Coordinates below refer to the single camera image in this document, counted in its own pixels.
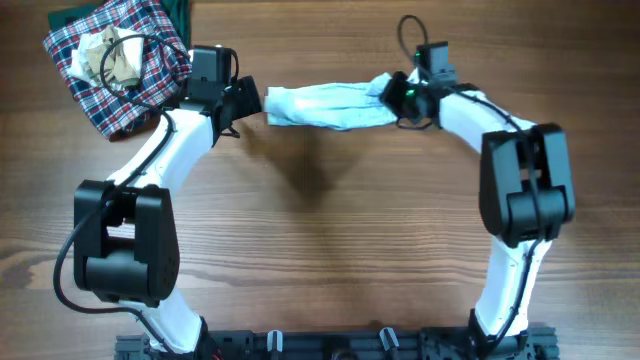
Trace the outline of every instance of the beige cloth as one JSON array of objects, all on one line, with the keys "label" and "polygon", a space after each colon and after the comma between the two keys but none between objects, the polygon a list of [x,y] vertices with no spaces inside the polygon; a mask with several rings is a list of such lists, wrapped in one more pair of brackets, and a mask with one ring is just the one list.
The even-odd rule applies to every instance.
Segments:
[{"label": "beige cloth", "polygon": [[[100,79],[100,62],[102,61],[102,57],[109,46],[118,39],[120,39],[120,37],[113,25],[109,25],[102,32],[102,44],[97,47],[87,49],[89,68],[85,68],[85,71],[90,74],[90,76],[97,76],[98,80]],[[117,81],[124,87],[137,85],[140,81],[136,71],[133,69],[131,64],[129,64],[124,55],[122,43],[118,44],[118,46],[116,46],[115,49],[113,49],[107,56],[107,60],[104,63],[104,75],[105,80],[108,83]]]}]

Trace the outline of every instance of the light blue towel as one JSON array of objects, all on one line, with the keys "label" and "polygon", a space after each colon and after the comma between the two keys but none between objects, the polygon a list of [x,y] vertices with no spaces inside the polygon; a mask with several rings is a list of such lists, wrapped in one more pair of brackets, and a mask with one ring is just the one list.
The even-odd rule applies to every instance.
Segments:
[{"label": "light blue towel", "polygon": [[391,76],[368,83],[333,83],[298,89],[270,87],[265,97],[269,125],[311,125],[335,130],[382,126],[396,116],[378,99]]}]

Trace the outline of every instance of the wire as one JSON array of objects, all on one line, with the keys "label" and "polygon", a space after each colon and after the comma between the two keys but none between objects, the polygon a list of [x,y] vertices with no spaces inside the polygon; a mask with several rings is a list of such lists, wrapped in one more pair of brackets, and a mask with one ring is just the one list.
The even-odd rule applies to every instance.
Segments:
[{"label": "wire", "polygon": [[238,62],[238,53],[236,53],[233,49],[228,49],[231,52],[231,56],[236,61],[236,73],[231,78],[231,85],[235,84],[238,81],[238,74],[240,73],[240,63]]},{"label": "wire", "polygon": [[238,130],[234,129],[233,126],[229,125],[227,129],[229,129],[229,132],[220,133],[220,136],[230,136],[232,138],[240,139],[240,133],[238,132]]},{"label": "wire", "polygon": [[160,38],[158,36],[146,35],[146,34],[135,34],[135,35],[125,36],[123,38],[120,38],[120,39],[114,41],[105,50],[105,53],[102,56],[102,60],[100,61],[100,80],[102,81],[102,84],[104,85],[104,88],[111,95],[115,96],[116,98],[118,98],[121,101],[130,103],[130,104],[133,104],[133,105],[136,105],[136,106],[141,106],[141,107],[147,108],[149,110],[152,110],[152,111],[154,111],[156,113],[160,113],[160,114],[164,115],[164,117],[167,119],[167,131],[166,131],[165,135],[163,136],[162,140],[160,141],[160,143],[158,143],[158,145],[142,161],[142,163],[140,163],[140,165],[138,165],[138,167],[136,167],[124,181],[122,181],[113,190],[111,190],[100,201],[99,206],[97,206],[95,208],[95,210],[93,210],[89,214],[85,215],[84,218],[82,218],[82,220],[80,220],[78,222],[78,224],[74,227],[73,231],[71,231],[71,234],[69,234],[69,237],[67,238],[67,240],[62,245],[62,248],[60,248],[60,252],[58,253],[58,257],[56,259],[56,263],[55,263],[55,266],[53,268],[53,290],[54,290],[54,292],[56,294],[56,297],[58,298],[58,300],[60,300],[60,302],[62,304],[64,304],[66,307],[70,308],[71,310],[74,310],[74,311],[77,311],[77,312],[80,312],[80,313],[84,313],[84,314],[129,313],[129,314],[132,314],[138,320],[140,320],[140,322],[147,329],[149,334],[154,339],[156,339],[168,353],[174,354],[173,350],[167,345],[165,340],[158,335],[158,333],[154,330],[154,328],[151,326],[151,324],[143,316],[142,311],[136,310],[136,309],[131,309],[131,308],[124,307],[124,306],[111,307],[111,308],[86,308],[86,307],[82,307],[80,305],[75,304],[74,302],[69,300],[64,295],[64,292],[62,291],[62,286],[61,286],[61,283],[60,283],[60,277],[61,277],[61,273],[62,273],[62,265],[64,263],[65,258],[67,257],[67,253],[69,252],[69,249],[71,248],[71,245],[73,245],[75,239],[78,237],[78,233],[80,233],[80,231],[87,225],[87,223],[89,223],[89,221],[93,220],[96,216],[100,215],[101,217],[104,217],[104,216],[106,216],[108,214],[108,211],[110,209],[108,204],[110,203],[110,201],[115,196],[120,194],[122,192],[122,190],[127,185],[129,185],[133,180],[135,180],[137,177],[139,177],[140,175],[143,174],[143,172],[147,168],[147,166],[153,161],[153,159],[158,155],[158,153],[160,153],[160,151],[162,151],[164,146],[169,142],[169,140],[171,139],[171,136],[172,136],[172,134],[173,134],[173,132],[175,130],[175,122],[174,122],[173,118],[164,109],[161,109],[158,106],[155,106],[155,105],[152,105],[152,104],[147,104],[147,103],[142,102],[140,100],[135,100],[135,99],[128,98],[126,96],[118,94],[116,91],[114,91],[110,87],[109,83],[105,79],[104,65],[105,65],[105,62],[106,62],[107,57],[109,56],[109,54],[116,48],[116,46],[120,45],[121,43],[123,43],[126,40],[133,39],[133,38],[143,38],[145,40],[157,41],[157,42],[161,43],[164,46],[168,46],[173,51],[175,51],[176,53],[180,54],[182,57],[187,59],[187,61],[189,61],[189,55],[186,54],[185,52],[181,51],[180,49],[176,48],[173,44],[165,41],[164,39],[162,39],[162,38]]},{"label": "wire", "polygon": [[403,130],[425,130],[429,126],[433,125],[433,123],[431,121],[429,121],[428,123],[426,123],[424,125],[411,127],[411,126],[405,126],[405,125],[400,124],[400,120],[402,120],[402,118],[397,118],[396,119],[396,127],[399,128],[399,129],[403,129]]},{"label": "wire", "polygon": [[[428,80],[429,83],[436,83],[437,84],[437,79],[433,78],[432,74],[425,69],[420,63],[418,63],[418,61],[416,61],[415,56],[413,56],[411,54],[411,52],[409,52],[409,49],[407,48],[407,46],[404,43],[404,39],[403,39],[403,35],[402,35],[402,27],[405,23],[406,20],[412,19],[414,20],[418,26],[420,26],[420,29],[422,30],[422,35],[423,35],[423,40],[424,40],[424,46],[427,47],[427,45],[429,44],[429,36],[427,33],[427,29],[424,26],[424,23],[416,16],[414,15],[405,15],[400,19],[400,22],[398,23],[398,28],[397,28],[397,35],[398,35],[398,44],[400,45],[400,48],[402,49],[402,51],[405,53],[405,55],[407,56],[407,58],[416,66],[416,68],[418,69],[418,71]],[[518,311],[520,309],[520,306],[522,305],[522,299],[524,298],[524,293],[527,287],[527,279],[529,278],[529,272],[531,271],[531,264],[533,262],[533,257],[535,255],[535,250],[538,247],[538,245],[540,245],[540,243],[543,241],[544,239],[544,228],[543,228],[543,224],[544,224],[544,219],[543,219],[543,214],[540,211],[540,200],[539,200],[539,189],[538,189],[538,182],[536,180],[536,170],[535,170],[535,165],[534,165],[534,159],[535,156],[533,154],[533,151],[531,150],[531,142],[529,141],[529,138],[527,137],[527,135],[524,133],[524,131],[522,130],[522,128],[513,120],[513,118],[511,117],[511,115],[509,115],[508,113],[504,112],[502,109],[500,109],[499,107],[497,107],[496,105],[488,102],[488,101],[484,101],[482,99],[479,99],[475,96],[471,96],[468,94],[465,94],[451,86],[443,86],[446,90],[451,91],[452,93],[461,96],[467,100],[473,101],[474,103],[478,103],[480,105],[483,105],[491,110],[493,110],[494,112],[496,112],[501,118],[503,118],[505,120],[505,122],[509,125],[511,125],[515,130],[516,133],[518,135],[518,137],[520,138],[520,141],[523,143],[523,152],[526,158],[526,162],[527,162],[527,171],[528,171],[528,175],[529,175],[529,186],[530,186],[530,190],[531,190],[531,196],[533,199],[533,207],[534,207],[534,211],[536,214],[536,222],[538,225],[538,234],[537,234],[537,238],[536,240],[533,242],[533,244],[531,245],[531,247],[529,248],[529,250],[527,251],[526,255],[525,255],[525,266],[524,269],[522,271],[522,276],[520,279],[520,284],[518,286],[518,290],[516,292],[516,298],[514,299],[513,305],[511,307],[511,312],[509,313],[509,317],[507,318],[507,320],[504,322],[504,324],[502,325],[502,327],[500,328],[500,331],[498,331],[498,333],[496,334],[496,339],[491,343],[490,347],[487,348],[485,350],[485,354],[484,356],[488,356],[489,354],[491,354],[491,352],[493,352],[498,345],[500,345],[500,342],[504,339],[504,337],[506,336],[507,332],[509,331],[509,328],[511,327],[511,325],[513,324],[513,322],[515,321],[516,316],[518,315]]]}]

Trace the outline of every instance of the wood grain surface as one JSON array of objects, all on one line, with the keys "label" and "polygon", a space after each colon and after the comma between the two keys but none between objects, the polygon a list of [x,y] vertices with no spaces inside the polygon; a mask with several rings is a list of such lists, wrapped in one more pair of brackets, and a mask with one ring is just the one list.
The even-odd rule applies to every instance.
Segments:
[{"label": "wood grain surface", "polygon": [[[124,315],[71,312],[51,286],[75,188],[149,136],[102,138],[44,50],[47,13],[82,3],[0,4],[3,360],[109,359],[116,334],[139,333]],[[529,319],[557,327],[563,359],[640,358],[640,3],[206,1],[193,5],[192,43],[234,48],[261,92],[369,81],[410,70],[395,40],[405,13],[450,42],[461,79],[568,133],[577,215],[546,257]],[[178,285],[210,328],[466,324],[490,241],[479,158],[461,141],[392,126],[269,128],[263,114],[237,128],[242,139],[222,139],[174,201]],[[96,305],[70,268],[70,296]]]}]

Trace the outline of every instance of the red plaid fabric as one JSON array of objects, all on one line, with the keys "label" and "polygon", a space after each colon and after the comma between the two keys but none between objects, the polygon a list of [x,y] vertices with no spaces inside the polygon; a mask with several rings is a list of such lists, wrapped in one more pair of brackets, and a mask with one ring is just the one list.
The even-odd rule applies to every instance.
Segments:
[{"label": "red plaid fabric", "polygon": [[[73,98],[82,106],[93,125],[109,138],[120,130],[130,131],[148,120],[152,114],[140,106],[123,102],[100,87],[71,77],[71,50],[77,49],[80,36],[98,33],[107,25],[153,34],[186,49],[171,21],[160,5],[160,0],[111,0],[91,15],[79,19],[57,31],[49,32],[44,47],[51,55],[58,71],[71,90]],[[191,64],[171,48],[156,41],[145,41],[142,55],[141,85],[124,95],[145,103],[160,105],[179,89],[178,82],[191,73]]]}]

